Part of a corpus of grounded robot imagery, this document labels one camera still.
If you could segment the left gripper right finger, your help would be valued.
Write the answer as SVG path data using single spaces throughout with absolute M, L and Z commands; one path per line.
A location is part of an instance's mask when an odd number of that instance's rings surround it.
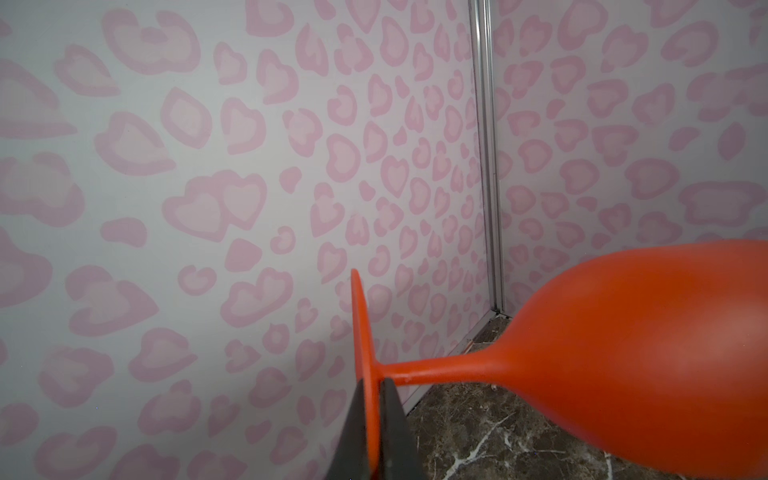
M 378 475 L 383 480 L 427 480 L 395 383 L 381 382 L 381 455 Z

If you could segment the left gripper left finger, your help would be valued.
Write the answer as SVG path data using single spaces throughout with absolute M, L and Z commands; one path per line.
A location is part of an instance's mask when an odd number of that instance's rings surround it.
M 359 380 L 325 480 L 370 480 L 364 384 Z

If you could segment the red wine glass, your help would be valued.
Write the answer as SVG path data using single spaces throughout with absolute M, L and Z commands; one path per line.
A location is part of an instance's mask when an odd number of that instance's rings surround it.
M 603 255 L 536 291 L 486 349 L 384 365 L 351 276 L 368 463 L 384 460 L 379 391 L 502 386 L 570 434 L 657 470 L 767 473 L 767 244 L 721 240 Z

